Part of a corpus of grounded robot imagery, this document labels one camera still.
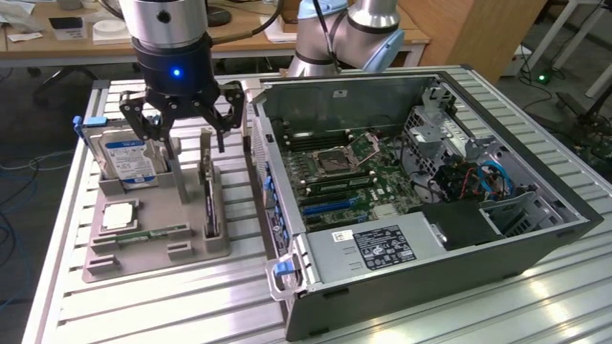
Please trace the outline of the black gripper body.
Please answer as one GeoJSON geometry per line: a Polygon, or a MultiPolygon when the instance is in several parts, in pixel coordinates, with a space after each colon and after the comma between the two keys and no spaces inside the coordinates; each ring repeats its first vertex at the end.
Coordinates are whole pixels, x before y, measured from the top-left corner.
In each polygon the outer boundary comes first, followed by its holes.
{"type": "Polygon", "coordinates": [[[147,46],[139,39],[133,45],[147,85],[146,102],[162,114],[178,118],[215,118],[219,84],[211,63],[210,36],[189,46],[161,48],[147,46]]]}

